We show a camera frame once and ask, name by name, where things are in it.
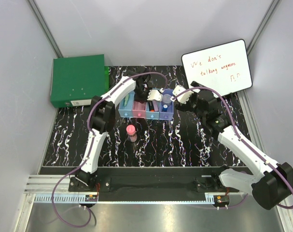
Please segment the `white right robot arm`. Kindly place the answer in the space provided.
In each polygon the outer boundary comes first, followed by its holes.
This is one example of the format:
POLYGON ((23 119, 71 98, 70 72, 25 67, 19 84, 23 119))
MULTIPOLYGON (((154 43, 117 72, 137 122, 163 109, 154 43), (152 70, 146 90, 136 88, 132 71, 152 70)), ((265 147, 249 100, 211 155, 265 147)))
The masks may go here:
MULTIPOLYGON (((194 113, 204 132, 232 151, 251 171, 246 174, 223 167, 211 179, 215 191, 240 190, 251 195, 266 210, 282 207, 281 202, 293 196, 292 166, 278 163, 248 140, 235 125, 228 104, 217 91, 200 86, 185 89, 177 85, 171 100, 176 109, 194 113)), ((293 209, 293 205, 284 208, 293 209)))

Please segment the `black orange-capped marker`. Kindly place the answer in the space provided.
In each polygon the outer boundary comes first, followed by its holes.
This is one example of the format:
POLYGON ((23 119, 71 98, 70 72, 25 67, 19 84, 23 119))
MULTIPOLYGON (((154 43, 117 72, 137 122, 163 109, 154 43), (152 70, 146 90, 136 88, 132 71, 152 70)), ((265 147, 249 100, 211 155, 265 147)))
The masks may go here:
POLYGON ((148 102, 148 106, 149 106, 149 111, 150 111, 150 112, 154 112, 154 111, 155 111, 155 109, 154 109, 154 105, 153 105, 153 102, 152 102, 152 101, 149 101, 149 102, 148 102))

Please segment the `green transparent highlighter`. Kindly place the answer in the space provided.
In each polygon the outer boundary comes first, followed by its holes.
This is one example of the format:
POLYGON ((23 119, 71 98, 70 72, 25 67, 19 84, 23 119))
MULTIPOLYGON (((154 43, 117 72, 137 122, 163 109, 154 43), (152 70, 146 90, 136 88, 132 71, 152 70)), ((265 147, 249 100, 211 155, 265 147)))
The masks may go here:
POLYGON ((130 101, 130 94, 127 94, 124 98, 123 106, 126 107, 130 101))

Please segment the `light blue drawer bin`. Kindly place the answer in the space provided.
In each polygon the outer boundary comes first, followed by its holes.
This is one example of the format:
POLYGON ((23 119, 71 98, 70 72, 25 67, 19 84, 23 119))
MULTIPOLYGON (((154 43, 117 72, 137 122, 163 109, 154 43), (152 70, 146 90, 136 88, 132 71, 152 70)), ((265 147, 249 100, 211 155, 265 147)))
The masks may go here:
POLYGON ((132 108, 134 103, 134 92, 130 92, 130 101, 126 107, 123 106, 124 98, 119 103, 118 112, 120 114, 120 117, 124 118, 133 118, 132 108))

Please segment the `blue and grey bottle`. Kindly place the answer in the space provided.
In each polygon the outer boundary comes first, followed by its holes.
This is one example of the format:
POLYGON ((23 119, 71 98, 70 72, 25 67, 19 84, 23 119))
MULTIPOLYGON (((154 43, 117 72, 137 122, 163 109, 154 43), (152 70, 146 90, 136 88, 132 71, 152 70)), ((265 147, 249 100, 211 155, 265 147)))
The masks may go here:
POLYGON ((163 107, 162 107, 162 111, 167 112, 167 110, 168 110, 168 105, 164 104, 163 107))

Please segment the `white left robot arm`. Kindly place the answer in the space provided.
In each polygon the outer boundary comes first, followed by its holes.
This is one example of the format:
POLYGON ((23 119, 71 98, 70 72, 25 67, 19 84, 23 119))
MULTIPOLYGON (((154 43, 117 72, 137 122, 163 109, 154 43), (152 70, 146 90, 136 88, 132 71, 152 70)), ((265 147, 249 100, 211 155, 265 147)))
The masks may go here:
POLYGON ((150 77, 150 72, 127 72, 107 93, 92 98, 87 119, 88 141, 81 164, 75 171, 75 178, 83 190, 92 191, 96 186, 98 159, 107 135, 114 128, 116 107, 132 91, 146 100, 151 90, 148 86, 150 77))

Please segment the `colourful pink-capped tube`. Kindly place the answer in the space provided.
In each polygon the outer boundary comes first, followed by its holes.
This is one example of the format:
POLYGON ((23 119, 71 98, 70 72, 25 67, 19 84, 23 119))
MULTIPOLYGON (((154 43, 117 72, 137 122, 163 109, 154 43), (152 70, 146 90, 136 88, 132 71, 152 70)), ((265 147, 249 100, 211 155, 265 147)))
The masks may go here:
POLYGON ((127 132, 127 135, 128 135, 128 139, 131 141, 131 142, 136 142, 137 140, 137 133, 136 133, 136 128, 134 125, 128 125, 126 127, 126 132, 127 132))

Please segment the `sky blue drawer bin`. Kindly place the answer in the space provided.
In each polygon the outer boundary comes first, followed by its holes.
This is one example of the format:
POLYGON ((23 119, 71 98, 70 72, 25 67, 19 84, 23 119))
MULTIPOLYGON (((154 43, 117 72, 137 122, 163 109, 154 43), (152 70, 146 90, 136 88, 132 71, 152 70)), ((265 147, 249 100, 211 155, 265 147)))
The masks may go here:
POLYGON ((159 119, 159 111, 158 112, 150 112, 149 111, 149 106, 148 106, 148 102, 146 102, 146 119, 150 119, 150 120, 158 120, 159 119))

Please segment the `purple drawer bin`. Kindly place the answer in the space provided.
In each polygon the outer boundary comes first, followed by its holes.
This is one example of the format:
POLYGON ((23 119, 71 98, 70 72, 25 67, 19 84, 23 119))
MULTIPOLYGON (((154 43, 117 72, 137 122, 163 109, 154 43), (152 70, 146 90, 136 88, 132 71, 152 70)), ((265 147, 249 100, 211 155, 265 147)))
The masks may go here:
MULTIPOLYGON (((163 95, 168 94, 170 97, 168 98, 170 100, 170 98, 172 97, 172 89, 165 89, 163 92, 163 95)), ((159 104, 159 120, 172 120, 173 119, 173 115, 174 115, 174 105, 173 102, 170 100, 167 103, 167 110, 164 111, 164 105, 165 105, 165 99, 162 98, 162 101, 159 104)))

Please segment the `lilac highlighter pen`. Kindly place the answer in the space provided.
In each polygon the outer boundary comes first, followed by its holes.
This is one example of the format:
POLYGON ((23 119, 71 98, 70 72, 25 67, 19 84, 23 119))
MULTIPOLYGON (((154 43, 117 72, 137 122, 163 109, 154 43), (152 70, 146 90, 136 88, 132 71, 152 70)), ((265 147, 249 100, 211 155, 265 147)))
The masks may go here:
POLYGON ((159 102, 158 101, 153 101, 153 107, 154 107, 154 111, 158 112, 159 111, 159 102))

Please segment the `pink drawer bin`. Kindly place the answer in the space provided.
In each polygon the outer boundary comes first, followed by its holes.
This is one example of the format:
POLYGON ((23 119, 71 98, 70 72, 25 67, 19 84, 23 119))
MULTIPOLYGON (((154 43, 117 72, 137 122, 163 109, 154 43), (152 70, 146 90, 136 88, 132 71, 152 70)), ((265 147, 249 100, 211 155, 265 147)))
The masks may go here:
POLYGON ((132 113, 134 118, 145 118, 146 117, 146 103, 134 101, 132 113))

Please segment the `clear jar of bands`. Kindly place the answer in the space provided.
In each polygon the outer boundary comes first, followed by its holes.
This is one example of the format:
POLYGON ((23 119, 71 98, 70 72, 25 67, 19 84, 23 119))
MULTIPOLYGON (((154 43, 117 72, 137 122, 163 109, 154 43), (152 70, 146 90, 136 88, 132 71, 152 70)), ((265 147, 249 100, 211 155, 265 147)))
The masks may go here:
POLYGON ((171 97, 172 96, 169 94, 164 94, 162 97, 161 103, 163 105, 167 105, 167 106, 171 105, 171 103, 172 103, 171 97))

